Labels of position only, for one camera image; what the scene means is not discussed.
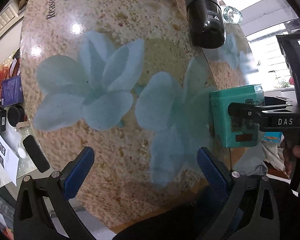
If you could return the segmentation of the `person's right hand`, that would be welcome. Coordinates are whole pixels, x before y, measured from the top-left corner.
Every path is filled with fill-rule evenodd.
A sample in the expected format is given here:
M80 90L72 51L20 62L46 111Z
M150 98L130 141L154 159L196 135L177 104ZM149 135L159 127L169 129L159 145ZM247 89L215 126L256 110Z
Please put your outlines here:
M285 173L290 178L293 171L294 161L300 158L300 145L289 146L290 141L283 139L280 147L283 148Z

